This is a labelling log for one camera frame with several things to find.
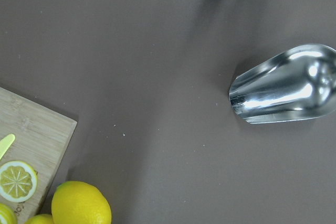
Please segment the bamboo cutting board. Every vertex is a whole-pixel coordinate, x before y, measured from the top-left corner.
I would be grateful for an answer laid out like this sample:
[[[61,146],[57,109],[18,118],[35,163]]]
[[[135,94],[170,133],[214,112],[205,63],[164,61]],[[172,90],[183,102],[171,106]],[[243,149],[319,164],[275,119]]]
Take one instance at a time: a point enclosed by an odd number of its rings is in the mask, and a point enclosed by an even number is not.
[[[1,137],[12,133],[15,141],[1,164],[24,161],[37,172],[38,185],[25,202],[1,203],[11,207],[18,223],[36,215],[54,180],[77,122],[29,99],[1,88]]]

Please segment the steel metal scoop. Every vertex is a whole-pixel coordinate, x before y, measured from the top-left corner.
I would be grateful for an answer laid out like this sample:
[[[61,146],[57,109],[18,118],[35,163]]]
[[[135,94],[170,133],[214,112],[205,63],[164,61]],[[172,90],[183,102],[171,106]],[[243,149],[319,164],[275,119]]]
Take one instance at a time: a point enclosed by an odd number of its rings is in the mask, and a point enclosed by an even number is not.
[[[236,77],[235,113],[250,124],[302,121],[335,112],[335,49],[304,44]]]

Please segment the whole yellow lemon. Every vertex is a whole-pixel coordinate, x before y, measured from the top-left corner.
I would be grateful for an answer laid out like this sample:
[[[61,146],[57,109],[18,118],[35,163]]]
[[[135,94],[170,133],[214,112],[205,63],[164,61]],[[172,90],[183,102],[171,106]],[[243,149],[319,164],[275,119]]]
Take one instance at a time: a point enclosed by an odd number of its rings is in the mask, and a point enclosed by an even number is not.
[[[29,218],[25,224],[54,224],[54,220],[50,214],[39,214]]]
[[[112,223],[105,196],[93,185],[67,181],[59,185],[51,202],[54,223]]]

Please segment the yellow plastic knife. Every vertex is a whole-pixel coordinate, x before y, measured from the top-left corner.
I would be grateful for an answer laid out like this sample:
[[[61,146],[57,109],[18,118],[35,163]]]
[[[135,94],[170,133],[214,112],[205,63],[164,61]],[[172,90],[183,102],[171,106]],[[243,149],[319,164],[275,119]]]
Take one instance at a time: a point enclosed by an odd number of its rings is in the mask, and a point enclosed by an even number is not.
[[[0,159],[2,159],[2,157],[14,143],[15,138],[16,138],[15,135],[11,133],[0,140]]]

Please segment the lemon half slice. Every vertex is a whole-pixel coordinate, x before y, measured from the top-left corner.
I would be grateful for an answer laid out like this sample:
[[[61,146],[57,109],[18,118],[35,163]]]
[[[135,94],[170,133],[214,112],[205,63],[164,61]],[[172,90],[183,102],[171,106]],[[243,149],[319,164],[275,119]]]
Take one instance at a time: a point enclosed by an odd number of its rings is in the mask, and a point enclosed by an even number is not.
[[[1,166],[1,196],[10,202],[23,202],[35,193],[38,178],[35,170],[23,161]]]
[[[1,224],[17,224],[17,217],[7,205],[0,203]]]

